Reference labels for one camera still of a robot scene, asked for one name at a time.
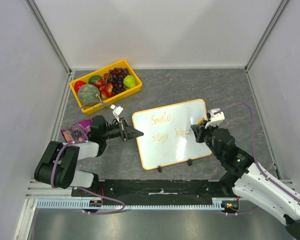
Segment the purple grape bunch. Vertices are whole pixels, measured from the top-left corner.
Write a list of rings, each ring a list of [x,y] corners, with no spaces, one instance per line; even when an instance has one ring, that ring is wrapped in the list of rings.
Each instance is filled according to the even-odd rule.
[[[124,79],[128,75],[130,75],[130,72],[126,67],[115,67],[108,72],[107,82],[112,84],[112,92],[114,92],[114,95],[118,95],[128,89],[124,85]]]

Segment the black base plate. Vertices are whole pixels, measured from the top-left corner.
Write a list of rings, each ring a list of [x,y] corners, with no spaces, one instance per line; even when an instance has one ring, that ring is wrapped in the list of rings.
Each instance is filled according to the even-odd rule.
[[[203,179],[97,179],[88,190],[127,206],[210,205],[212,198],[237,197],[225,184]]]

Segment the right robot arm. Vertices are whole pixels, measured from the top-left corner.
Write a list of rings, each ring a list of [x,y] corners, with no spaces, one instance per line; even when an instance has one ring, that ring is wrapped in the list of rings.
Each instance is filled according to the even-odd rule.
[[[300,194],[270,174],[254,157],[236,145],[228,129],[210,124],[211,119],[191,125],[196,143],[204,143],[226,173],[219,180],[225,197],[244,198],[279,220],[300,240]]]

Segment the green melon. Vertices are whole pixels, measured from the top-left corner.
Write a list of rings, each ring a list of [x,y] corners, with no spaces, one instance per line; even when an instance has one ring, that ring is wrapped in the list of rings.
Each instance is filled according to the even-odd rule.
[[[82,85],[77,96],[82,105],[92,101],[101,101],[100,91],[93,84]]]

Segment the whiteboard with yellow frame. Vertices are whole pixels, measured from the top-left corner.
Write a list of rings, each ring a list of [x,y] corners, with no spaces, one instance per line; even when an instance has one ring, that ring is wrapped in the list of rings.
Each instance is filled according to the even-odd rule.
[[[135,112],[133,126],[143,132],[136,139],[142,167],[152,170],[211,155],[191,130],[206,113],[206,103],[200,98]]]

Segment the purple snack bag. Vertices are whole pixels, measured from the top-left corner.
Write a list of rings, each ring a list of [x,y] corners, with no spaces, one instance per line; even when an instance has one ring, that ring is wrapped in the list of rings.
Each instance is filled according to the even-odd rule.
[[[67,129],[61,129],[61,135],[67,143],[86,141],[91,130],[91,123],[90,119],[78,121]]]

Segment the red apple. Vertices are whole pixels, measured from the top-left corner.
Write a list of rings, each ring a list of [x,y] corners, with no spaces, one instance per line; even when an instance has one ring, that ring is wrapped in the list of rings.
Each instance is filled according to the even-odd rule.
[[[86,82],[84,82],[82,80],[76,81],[75,84],[74,84],[75,92],[77,93],[80,90],[80,88],[85,84],[86,84]]]

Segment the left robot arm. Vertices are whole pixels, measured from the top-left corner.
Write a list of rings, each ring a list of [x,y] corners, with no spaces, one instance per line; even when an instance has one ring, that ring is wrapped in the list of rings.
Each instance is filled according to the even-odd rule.
[[[107,147],[107,140],[121,138],[127,141],[143,135],[124,118],[109,124],[103,116],[97,115],[91,120],[87,140],[67,143],[51,141],[47,145],[34,171],[34,179],[52,188],[66,189],[74,185],[77,162],[101,156]]]

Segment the green pear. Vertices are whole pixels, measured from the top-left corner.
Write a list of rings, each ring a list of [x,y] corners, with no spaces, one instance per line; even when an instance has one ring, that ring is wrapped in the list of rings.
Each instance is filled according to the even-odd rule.
[[[129,89],[134,88],[137,85],[135,77],[130,74],[123,79],[123,84]]]

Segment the red cherries cluster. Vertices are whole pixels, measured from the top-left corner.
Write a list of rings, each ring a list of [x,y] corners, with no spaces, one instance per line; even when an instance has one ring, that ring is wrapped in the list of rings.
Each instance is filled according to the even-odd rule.
[[[103,76],[102,82],[100,80],[95,82],[95,85],[100,92],[100,97],[102,99],[108,99],[111,98],[115,95],[114,90],[113,90],[113,85],[110,82],[110,74],[105,73]]]

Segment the green lime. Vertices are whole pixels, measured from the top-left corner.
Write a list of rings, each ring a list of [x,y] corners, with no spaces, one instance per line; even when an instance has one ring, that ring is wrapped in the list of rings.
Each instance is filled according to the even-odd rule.
[[[95,82],[97,82],[97,81],[99,81],[99,80],[100,80],[101,82],[103,82],[103,77],[100,76],[100,75],[93,75],[93,76],[91,76],[91,77],[89,78],[88,83],[91,84],[91,85],[95,85]]]

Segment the yellow plastic bin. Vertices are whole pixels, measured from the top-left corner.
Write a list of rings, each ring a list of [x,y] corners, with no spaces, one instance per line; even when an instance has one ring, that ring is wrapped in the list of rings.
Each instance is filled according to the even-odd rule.
[[[93,114],[141,90],[143,83],[125,59],[86,74],[69,83],[84,114]]]

